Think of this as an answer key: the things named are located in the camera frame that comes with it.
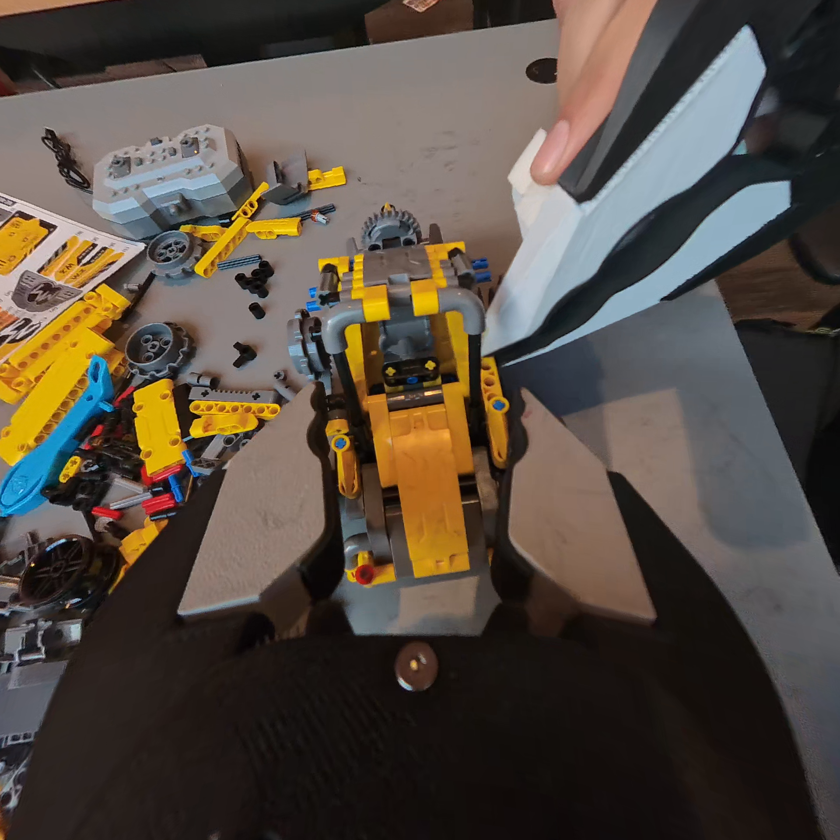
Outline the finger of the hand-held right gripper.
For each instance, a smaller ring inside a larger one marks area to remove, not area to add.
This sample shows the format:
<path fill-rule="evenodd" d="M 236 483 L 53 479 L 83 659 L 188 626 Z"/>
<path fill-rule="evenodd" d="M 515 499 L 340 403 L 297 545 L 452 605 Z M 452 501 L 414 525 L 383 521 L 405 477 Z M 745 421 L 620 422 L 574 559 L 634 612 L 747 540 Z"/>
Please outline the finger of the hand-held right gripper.
<path fill-rule="evenodd" d="M 671 196 L 630 171 L 577 204 L 552 187 L 497 293 L 497 360 L 515 364 L 656 306 L 791 209 L 791 178 L 723 160 Z"/>
<path fill-rule="evenodd" d="M 540 353 L 646 309 L 728 196 L 712 171 L 732 150 L 767 66 L 749 25 L 647 25 L 612 111 L 556 184 L 533 183 L 538 131 L 509 174 L 521 246 L 490 305 L 487 353 Z"/>

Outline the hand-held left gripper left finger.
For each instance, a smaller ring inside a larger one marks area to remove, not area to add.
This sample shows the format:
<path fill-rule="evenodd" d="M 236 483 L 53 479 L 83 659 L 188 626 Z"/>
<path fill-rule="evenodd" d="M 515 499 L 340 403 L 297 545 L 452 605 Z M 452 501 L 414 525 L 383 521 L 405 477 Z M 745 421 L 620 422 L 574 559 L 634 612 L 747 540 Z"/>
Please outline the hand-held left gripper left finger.
<path fill-rule="evenodd" d="M 302 623 L 343 572 L 327 399 L 309 384 L 224 471 L 178 614 Z"/>

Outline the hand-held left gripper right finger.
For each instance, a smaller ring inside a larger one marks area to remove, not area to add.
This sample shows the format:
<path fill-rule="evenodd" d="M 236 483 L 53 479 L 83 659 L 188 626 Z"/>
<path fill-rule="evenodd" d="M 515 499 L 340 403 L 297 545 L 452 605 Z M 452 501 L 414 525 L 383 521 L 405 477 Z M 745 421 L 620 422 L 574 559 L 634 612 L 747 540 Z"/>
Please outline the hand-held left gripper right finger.
<path fill-rule="evenodd" d="M 657 617 L 603 463 L 537 396 L 512 397 L 491 577 L 528 625 Z"/>

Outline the long yellow brick beam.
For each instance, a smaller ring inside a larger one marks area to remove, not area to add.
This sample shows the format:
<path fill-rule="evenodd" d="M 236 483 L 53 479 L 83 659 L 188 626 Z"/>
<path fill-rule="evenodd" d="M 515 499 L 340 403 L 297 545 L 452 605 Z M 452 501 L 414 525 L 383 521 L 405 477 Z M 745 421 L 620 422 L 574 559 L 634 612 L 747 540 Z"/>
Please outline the long yellow brick beam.
<path fill-rule="evenodd" d="M 505 469 L 508 465 L 509 432 L 507 414 L 509 410 L 504 414 L 499 414 L 492 409 L 492 403 L 495 399 L 507 398 L 502 393 L 497 363 L 494 358 L 489 356 L 481 359 L 480 389 L 485 410 L 490 458 L 496 468 Z"/>

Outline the yellow brick toy car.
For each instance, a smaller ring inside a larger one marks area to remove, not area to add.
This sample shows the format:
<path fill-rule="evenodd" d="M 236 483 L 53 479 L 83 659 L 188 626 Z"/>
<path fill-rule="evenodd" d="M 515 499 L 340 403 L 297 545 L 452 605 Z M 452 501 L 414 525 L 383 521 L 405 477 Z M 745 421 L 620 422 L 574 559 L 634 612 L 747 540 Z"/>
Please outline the yellow brick toy car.
<path fill-rule="evenodd" d="M 498 480 L 480 389 L 485 259 L 392 204 L 287 323 L 295 370 L 325 389 L 344 569 L 371 588 L 491 561 Z"/>

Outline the grey desk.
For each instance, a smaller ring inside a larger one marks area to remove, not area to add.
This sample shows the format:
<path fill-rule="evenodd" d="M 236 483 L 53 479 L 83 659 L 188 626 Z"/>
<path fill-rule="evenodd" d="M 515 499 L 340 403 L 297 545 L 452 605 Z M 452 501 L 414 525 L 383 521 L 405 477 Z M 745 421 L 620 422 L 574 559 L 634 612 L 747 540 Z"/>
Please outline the grey desk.
<path fill-rule="evenodd" d="M 555 46 L 549 24 L 203 70 L 2 106 L 3 121 L 60 116 L 64 105 L 134 105 L 167 91 L 186 117 L 231 119 L 256 158 L 270 142 L 314 140 L 350 163 L 336 234 L 306 236 L 284 264 L 290 306 L 319 247 L 336 245 L 376 199 L 407 200 L 497 267 L 518 246 L 503 170 L 549 111 L 527 60 Z M 792 715 L 804 769 L 804 828 L 838 838 L 838 577 L 714 286 L 648 309 L 525 362 L 535 390 L 598 455 L 613 455 L 708 572 L 762 654 Z"/>

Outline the person's right hand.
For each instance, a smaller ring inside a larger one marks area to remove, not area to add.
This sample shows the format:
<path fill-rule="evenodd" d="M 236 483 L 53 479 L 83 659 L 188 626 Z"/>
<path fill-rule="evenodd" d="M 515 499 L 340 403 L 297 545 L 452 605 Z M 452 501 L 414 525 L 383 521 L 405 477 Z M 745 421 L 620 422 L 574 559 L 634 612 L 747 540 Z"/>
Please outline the person's right hand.
<path fill-rule="evenodd" d="M 541 185 L 556 182 L 611 111 L 656 1 L 554 1 L 560 25 L 559 119 L 531 163 Z"/>

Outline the pile of small brick parts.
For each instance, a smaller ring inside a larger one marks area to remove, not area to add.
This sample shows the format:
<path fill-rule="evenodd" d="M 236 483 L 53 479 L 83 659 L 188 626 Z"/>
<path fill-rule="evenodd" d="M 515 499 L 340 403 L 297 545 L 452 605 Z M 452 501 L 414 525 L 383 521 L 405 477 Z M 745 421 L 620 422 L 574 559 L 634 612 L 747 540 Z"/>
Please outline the pile of small brick parts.
<path fill-rule="evenodd" d="M 2 811 L 11 812 L 49 700 L 83 630 L 102 601 L 184 508 L 193 490 L 266 421 L 280 414 L 277 394 L 213 392 L 193 375 L 192 414 L 182 460 L 148 474 L 135 433 L 140 417 L 126 388 L 114 410 L 82 429 L 41 500 L 80 509 L 91 534 L 42 539 L 28 531 L 2 551 Z"/>

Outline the black toy wheel hub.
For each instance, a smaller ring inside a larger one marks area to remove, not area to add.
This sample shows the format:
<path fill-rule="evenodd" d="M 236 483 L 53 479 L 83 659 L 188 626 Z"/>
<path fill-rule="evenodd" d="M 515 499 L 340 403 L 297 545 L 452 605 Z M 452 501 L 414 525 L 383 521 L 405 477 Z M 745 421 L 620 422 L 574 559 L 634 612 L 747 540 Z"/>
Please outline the black toy wheel hub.
<path fill-rule="evenodd" d="M 193 357 L 193 337 L 173 322 L 153 322 L 134 330 L 124 346 L 128 372 L 139 382 L 175 379 Z"/>

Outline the cluster of black connectors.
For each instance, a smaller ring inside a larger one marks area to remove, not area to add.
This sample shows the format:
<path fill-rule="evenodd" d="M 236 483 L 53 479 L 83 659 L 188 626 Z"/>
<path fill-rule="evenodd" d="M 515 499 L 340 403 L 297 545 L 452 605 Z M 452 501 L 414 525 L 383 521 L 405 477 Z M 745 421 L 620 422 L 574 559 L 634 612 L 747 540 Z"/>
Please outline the cluster of black connectors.
<path fill-rule="evenodd" d="M 248 274 L 239 272 L 235 275 L 235 282 L 244 291 L 260 299 L 269 295 L 268 280 L 275 274 L 273 266 L 266 260 L 261 260 Z"/>

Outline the bundle of yellow beams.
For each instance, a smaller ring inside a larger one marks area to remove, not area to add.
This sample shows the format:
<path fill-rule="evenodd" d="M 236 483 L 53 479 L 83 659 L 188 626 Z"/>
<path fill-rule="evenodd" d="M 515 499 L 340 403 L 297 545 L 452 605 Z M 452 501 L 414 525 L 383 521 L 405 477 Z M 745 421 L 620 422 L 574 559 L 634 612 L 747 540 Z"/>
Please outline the bundle of yellow beams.
<path fill-rule="evenodd" d="M 86 293 L 21 344 L 1 367 L 1 397 L 18 408 L 1 432 L 1 456 L 10 466 L 43 444 L 88 386 L 94 356 L 119 380 L 124 353 L 105 337 L 129 306 L 105 283 Z"/>

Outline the dark grey curved panel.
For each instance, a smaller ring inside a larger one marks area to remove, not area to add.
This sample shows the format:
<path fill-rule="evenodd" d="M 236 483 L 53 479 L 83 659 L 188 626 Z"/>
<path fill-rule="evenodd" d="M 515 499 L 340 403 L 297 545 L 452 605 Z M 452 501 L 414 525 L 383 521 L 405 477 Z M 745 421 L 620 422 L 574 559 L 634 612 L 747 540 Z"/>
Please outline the dark grey curved panel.
<path fill-rule="evenodd" d="M 283 162 L 272 161 L 266 168 L 269 189 L 263 197 L 279 206 L 292 204 L 309 193 L 308 157 L 305 149 L 287 157 Z"/>

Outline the grey toy wheel hub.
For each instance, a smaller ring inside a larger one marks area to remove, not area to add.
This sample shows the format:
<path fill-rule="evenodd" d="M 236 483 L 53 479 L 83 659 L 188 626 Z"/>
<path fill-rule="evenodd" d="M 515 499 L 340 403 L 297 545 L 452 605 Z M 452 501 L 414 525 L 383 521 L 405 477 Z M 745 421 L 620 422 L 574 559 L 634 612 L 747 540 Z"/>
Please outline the grey toy wheel hub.
<path fill-rule="evenodd" d="M 180 278 L 194 273 L 203 255 L 201 241 L 193 234 L 171 230 L 155 236 L 146 249 L 150 272 L 156 277 Z"/>

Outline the yellow grey sticker sheet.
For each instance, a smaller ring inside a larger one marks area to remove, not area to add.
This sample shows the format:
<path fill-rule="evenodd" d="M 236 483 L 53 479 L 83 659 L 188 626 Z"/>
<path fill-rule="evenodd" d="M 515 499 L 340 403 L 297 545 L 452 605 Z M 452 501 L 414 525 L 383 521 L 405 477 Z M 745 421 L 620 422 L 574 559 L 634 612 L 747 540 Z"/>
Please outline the yellow grey sticker sheet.
<path fill-rule="evenodd" d="M 1 195 L 1 360 L 145 250 Z"/>

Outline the grey brick battery box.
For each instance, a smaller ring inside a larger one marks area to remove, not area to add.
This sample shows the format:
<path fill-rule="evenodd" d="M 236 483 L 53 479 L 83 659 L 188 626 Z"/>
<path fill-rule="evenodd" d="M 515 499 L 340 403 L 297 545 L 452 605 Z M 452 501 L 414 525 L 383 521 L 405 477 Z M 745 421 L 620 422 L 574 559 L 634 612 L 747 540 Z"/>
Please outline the grey brick battery box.
<path fill-rule="evenodd" d="M 91 205 L 118 235 L 145 240 L 230 216 L 254 188 L 232 131 L 204 124 L 104 156 L 94 167 Z"/>

